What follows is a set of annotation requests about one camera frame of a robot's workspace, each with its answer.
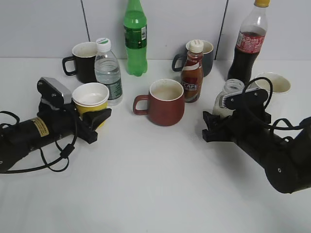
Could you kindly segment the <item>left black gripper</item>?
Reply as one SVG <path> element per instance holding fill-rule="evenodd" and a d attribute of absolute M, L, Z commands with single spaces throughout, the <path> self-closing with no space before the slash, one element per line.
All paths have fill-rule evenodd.
<path fill-rule="evenodd" d="M 84 113 L 80 118 L 73 104 L 66 104 L 56 109 L 46 103 L 40 102 L 37 117 L 45 123 L 49 133 L 41 137 L 46 144 L 69 135 L 77 135 L 78 138 L 92 144 L 97 141 L 95 132 L 110 116 L 112 109 L 106 108 L 99 111 Z"/>

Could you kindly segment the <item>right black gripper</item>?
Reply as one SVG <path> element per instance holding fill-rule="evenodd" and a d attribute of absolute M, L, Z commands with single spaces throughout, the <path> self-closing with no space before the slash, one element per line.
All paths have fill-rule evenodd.
<path fill-rule="evenodd" d="M 253 140 L 271 143 L 272 136 L 268 129 L 260 125 L 245 109 L 238 109 L 231 116 L 221 118 L 208 111 L 203 111 L 203 119 L 207 129 L 202 130 L 206 142 L 239 142 Z"/>

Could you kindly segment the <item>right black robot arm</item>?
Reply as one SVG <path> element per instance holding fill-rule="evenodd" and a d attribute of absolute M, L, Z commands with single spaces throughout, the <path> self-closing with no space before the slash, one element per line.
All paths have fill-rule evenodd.
<path fill-rule="evenodd" d="M 221 119 L 203 112 L 206 142 L 233 142 L 265 171 L 269 183 L 280 193 L 293 193 L 311 186 L 311 123 L 301 122 L 296 138 L 276 135 L 249 114 L 234 111 Z"/>

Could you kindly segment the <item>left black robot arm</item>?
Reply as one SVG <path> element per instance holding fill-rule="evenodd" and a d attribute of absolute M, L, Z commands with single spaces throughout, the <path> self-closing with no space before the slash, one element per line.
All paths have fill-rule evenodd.
<path fill-rule="evenodd" d="M 78 138 L 92 144 L 97 141 L 96 129 L 111 116 L 112 110 L 90 110 L 81 116 L 73 103 L 64 104 L 61 107 L 52 107 L 46 103 L 39 104 L 37 116 L 33 119 L 21 122 L 19 117 L 6 111 L 16 119 L 15 124 L 2 123 L 0 125 L 0 172 L 2 174 L 18 174 L 52 169 L 52 166 L 63 159 L 68 159 L 75 149 Z M 11 168 L 30 152 L 41 150 L 44 146 L 57 143 L 58 140 L 73 135 L 71 143 L 64 148 L 59 145 L 59 157 L 48 163 L 41 153 L 42 166 L 12 170 Z"/>

